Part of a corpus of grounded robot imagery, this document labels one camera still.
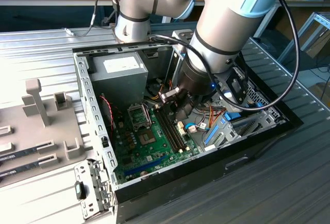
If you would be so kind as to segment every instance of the motherboard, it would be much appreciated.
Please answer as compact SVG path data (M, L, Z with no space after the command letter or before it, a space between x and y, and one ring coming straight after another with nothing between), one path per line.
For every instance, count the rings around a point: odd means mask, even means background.
M178 126L161 110L148 109L144 105L132 106L115 117L114 122L117 130L112 140L118 159L114 172L118 184L200 153L191 137L180 134Z

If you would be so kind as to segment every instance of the ram slot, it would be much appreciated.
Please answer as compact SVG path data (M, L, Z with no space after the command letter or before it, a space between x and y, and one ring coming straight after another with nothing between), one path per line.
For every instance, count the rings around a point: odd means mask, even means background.
M186 145L182 141L181 137L179 136L175 126L172 122L167 118L163 111L157 110L155 112L155 116L160 122L161 128L165 133L165 136L170 142L172 150L174 152L178 152L180 149L185 149Z

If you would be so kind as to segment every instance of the orange wire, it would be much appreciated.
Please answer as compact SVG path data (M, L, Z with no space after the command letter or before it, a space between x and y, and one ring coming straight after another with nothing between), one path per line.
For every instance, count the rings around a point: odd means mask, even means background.
M212 119L213 119L213 108L210 104L208 104L208 106L210 107L210 118L208 120L208 127L211 128L212 125Z
M160 87L160 92L163 90L163 87L164 87L164 85L162 84L161 85L161 87ZM150 99L152 99L152 100L156 100L156 99L158 99L159 98L159 96L158 95L156 95L155 97L152 97L152 98L150 98Z
M223 114L227 109L223 109L221 112L219 112L219 114L216 116L216 119L214 120L213 124L215 124L218 120L218 118L220 117L221 114Z

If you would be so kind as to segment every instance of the metal workbench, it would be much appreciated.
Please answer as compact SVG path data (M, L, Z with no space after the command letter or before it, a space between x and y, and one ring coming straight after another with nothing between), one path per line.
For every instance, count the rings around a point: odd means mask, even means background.
M169 24L153 26L153 31L171 34L173 29L189 27L193 24ZM0 108L21 103L24 79L38 77L43 98L66 91L74 100L84 145L92 158L71 49L111 43L112 31L104 29L93 29L84 38L70 37L62 30L0 33ZM289 81L287 71L253 40L243 54L275 93L283 92ZM131 223L329 223L330 110L299 83L285 103L305 123L295 134L255 162ZM1 222L83 223L73 167L1 188ZM90 223L112 222L113 217L104 215Z

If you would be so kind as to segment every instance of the capacitor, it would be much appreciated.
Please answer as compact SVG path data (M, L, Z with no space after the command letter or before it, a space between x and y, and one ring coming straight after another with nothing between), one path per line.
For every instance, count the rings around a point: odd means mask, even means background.
M142 172L140 173L140 176L142 177L142 176L145 176L145 175L147 175L147 174L148 174L147 171L142 171Z

